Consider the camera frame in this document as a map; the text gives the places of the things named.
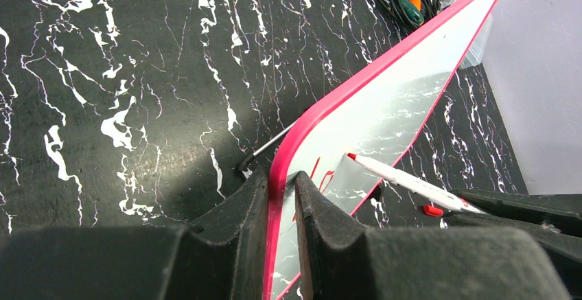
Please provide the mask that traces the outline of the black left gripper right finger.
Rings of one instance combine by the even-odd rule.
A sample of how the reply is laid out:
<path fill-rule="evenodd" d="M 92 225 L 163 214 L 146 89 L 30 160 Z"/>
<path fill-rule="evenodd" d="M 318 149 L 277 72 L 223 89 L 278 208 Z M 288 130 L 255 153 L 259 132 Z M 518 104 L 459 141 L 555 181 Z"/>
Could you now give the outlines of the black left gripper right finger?
<path fill-rule="evenodd" d="M 294 180 L 305 299 L 571 299 L 545 250 L 511 227 L 368 227 Z"/>

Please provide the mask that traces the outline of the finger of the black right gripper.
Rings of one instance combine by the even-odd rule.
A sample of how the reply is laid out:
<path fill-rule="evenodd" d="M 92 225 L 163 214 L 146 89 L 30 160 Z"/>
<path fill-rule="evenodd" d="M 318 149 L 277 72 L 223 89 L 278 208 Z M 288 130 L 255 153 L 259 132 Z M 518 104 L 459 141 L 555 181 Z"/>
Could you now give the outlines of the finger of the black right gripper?
<path fill-rule="evenodd" d="M 453 189 L 452 193 L 492 215 L 551 224 L 566 235 L 581 237 L 580 194 L 508 194 L 478 189 Z"/>
<path fill-rule="evenodd" d="M 581 219 L 551 216 L 529 222 L 498 216 L 457 213 L 444 221 L 451 227 L 511 227 L 529 234 L 547 253 L 572 298 L 581 297 Z"/>

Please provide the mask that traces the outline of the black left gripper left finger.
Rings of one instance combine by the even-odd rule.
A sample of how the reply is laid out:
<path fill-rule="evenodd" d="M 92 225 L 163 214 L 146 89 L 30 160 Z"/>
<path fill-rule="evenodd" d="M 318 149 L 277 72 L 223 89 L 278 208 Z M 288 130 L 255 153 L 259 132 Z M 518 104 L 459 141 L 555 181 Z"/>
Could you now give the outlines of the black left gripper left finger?
<path fill-rule="evenodd" d="M 35 228 L 1 243 L 2 299 L 261 299 L 268 177 L 192 226 Z"/>

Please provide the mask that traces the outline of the red marker cap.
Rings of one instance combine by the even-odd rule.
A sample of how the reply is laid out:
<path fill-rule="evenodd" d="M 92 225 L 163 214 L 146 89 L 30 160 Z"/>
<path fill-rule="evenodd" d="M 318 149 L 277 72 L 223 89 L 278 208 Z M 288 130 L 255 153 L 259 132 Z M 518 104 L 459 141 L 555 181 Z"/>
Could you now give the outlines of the red marker cap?
<path fill-rule="evenodd" d="M 422 210 L 425 215 L 432 217 L 442 217 L 445 213 L 441 208 L 432 205 L 424 205 Z"/>

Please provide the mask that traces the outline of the white red whiteboard marker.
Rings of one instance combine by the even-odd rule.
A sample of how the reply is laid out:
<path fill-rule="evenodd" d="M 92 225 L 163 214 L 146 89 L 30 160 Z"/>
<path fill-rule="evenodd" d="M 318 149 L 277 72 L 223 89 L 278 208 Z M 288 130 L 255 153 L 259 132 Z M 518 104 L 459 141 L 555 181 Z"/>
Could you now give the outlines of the white red whiteboard marker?
<path fill-rule="evenodd" d="M 487 214 L 486 211 L 477 208 L 466 200 L 454 195 L 451 192 L 437 187 L 427 181 L 421 180 L 402 170 L 382 163 L 371 157 L 364 157 L 360 154 L 347 153 L 347 156 L 360 164 L 366 170 L 381 176 L 384 180 L 402 186 L 407 190 L 427 198 L 429 201 L 450 211 L 471 212 L 476 214 Z"/>

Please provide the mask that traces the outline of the pink framed whiteboard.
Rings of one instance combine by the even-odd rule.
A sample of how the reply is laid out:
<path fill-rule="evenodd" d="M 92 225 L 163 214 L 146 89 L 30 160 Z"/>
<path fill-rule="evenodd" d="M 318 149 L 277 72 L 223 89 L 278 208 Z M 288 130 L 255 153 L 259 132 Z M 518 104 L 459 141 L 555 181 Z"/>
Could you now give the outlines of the pink framed whiteboard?
<path fill-rule="evenodd" d="M 299 278 L 295 195 L 305 172 L 348 214 L 380 182 L 347 153 L 397 163 L 409 150 L 498 0 L 456 0 L 313 104 L 281 142 L 268 177 L 264 299 Z"/>

